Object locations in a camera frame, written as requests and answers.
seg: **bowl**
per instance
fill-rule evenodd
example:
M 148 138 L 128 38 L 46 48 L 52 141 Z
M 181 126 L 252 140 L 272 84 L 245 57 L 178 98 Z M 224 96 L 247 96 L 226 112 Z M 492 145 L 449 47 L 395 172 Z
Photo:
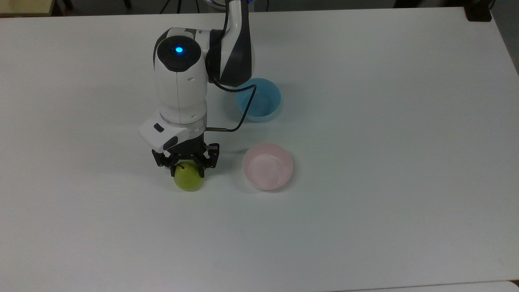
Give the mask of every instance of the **bowl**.
M 281 106 L 281 92 L 278 87 L 271 81 L 263 78 L 252 78 L 245 82 L 240 88 L 256 84 L 256 93 L 252 99 L 249 111 L 245 117 L 251 122 L 266 122 L 276 116 L 276 112 Z M 236 105 L 241 111 L 245 112 L 247 103 L 251 98 L 252 88 L 236 93 Z
M 258 189 L 270 191 L 283 186 L 292 175 L 290 154 L 281 146 L 262 143 L 250 148 L 243 158 L 243 172 Z

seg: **chair leg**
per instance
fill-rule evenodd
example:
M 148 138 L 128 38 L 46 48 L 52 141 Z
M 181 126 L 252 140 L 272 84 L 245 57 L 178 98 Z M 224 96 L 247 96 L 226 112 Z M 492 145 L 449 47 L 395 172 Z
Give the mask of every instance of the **chair leg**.
M 61 11 L 58 3 L 54 2 L 54 6 L 52 7 L 51 16 L 63 16 L 63 11 Z
M 65 7 L 68 9 L 68 10 L 72 10 L 74 9 L 74 6 L 72 5 L 72 2 L 70 0 L 63 0 L 63 3 L 65 3 Z

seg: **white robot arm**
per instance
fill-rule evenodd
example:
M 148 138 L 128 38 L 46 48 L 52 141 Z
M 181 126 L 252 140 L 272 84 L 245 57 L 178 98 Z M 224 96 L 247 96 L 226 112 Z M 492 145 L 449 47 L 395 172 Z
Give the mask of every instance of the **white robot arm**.
M 157 165 L 171 168 L 178 161 L 169 161 L 162 154 L 168 151 L 178 158 L 194 160 L 202 169 L 202 177 L 203 169 L 215 166 L 217 157 L 208 161 L 212 157 L 204 155 L 207 148 L 214 152 L 219 147 L 207 147 L 203 142 L 207 83 L 211 80 L 238 87 L 252 76 L 248 3 L 226 1 L 224 30 L 171 28 L 157 40 L 153 64 L 160 105 L 139 128 L 140 136 L 153 149 Z

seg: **black cable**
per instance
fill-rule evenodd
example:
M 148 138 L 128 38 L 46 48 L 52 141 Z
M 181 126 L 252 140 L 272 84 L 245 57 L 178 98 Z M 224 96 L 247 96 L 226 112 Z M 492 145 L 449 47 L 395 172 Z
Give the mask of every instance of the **black cable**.
M 166 1 L 166 4 L 164 4 L 164 7 L 162 8 L 162 10 L 160 11 L 159 14 L 162 14 L 162 12 L 164 12 L 164 9 L 166 8 L 166 6 L 169 4 L 169 0 Z
M 176 6 L 176 14 L 180 13 L 180 7 L 182 6 L 182 0 L 179 0 L 179 4 Z
M 256 84 L 253 84 L 253 85 L 249 85 L 247 87 L 244 87 L 244 88 L 240 88 L 240 89 L 230 89 L 230 88 L 225 88 L 223 87 L 221 84 L 219 84 L 215 78 L 213 76 L 211 76 L 211 73 L 209 72 L 209 67 L 208 67 L 208 62 L 209 62 L 209 54 L 211 53 L 211 50 L 209 50 L 207 52 L 207 56 L 206 56 L 206 71 L 207 71 L 207 76 L 209 77 L 209 79 L 221 90 L 224 90 L 226 92 L 242 92 L 242 91 L 246 91 L 246 90 L 249 90 L 251 88 L 254 88 L 252 90 L 252 93 L 251 93 L 251 98 L 249 99 L 249 102 L 247 103 L 247 107 L 245 108 L 245 111 L 243 112 L 243 116 L 241 117 L 241 120 L 240 120 L 240 123 L 238 124 L 238 126 L 234 129 L 227 129 L 227 128 L 211 128 L 211 127 L 207 127 L 206 128 L 206 131 L 218 131 L 218 132 L 234 132 L 236 130 L 238 130 L 240 127 L 241 127 L 241 124 L 243 124 L 243 121 L 245 120 L 245 117 L 247 116 L 247 112 L 249 111 L 249 107 L 251 106 L 251 103 L 252 103 L 252 99 L 254 98 L 254 94 L 256 93 L 256 89 L 257 89 L 257 86 Z

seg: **pink bowl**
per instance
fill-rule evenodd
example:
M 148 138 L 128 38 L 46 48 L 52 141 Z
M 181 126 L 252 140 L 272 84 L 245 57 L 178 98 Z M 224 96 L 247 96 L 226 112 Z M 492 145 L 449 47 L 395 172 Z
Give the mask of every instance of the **pink bowl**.
M 292 175 L 292 158 L 281 146 L 262 143 L 250 148 L 243 158 L 243 172 L 258 189 L 269 191 L 284 185 Z

